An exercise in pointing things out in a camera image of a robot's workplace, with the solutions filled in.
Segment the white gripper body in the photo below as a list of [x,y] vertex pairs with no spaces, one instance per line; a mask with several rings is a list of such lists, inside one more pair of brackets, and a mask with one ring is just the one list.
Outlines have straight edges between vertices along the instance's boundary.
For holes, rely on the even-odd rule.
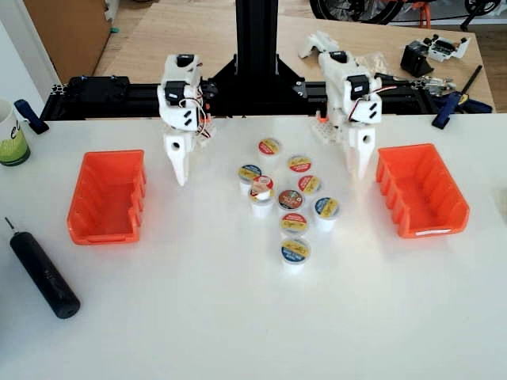
[[378,94],[369,94],[354,101],[347,120],[363,124],[378,124],[382,118],[382,99]]
[[171,104],[159,101],[162,120],[179,131],[197,132],[200,126],[201,104],[192,98],[184,98]]

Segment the fixed white gripper finger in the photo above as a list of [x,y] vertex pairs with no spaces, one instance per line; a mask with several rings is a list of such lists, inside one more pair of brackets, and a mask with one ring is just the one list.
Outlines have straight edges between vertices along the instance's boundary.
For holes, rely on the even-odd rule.
[[163,142],[177,182],[180,186],[184,186],[189,176],[191,135],[189,132],[165,132]]
[[375,149],[375,126],[357,123],[350,130],[350,138],[356,177],[362,179]]

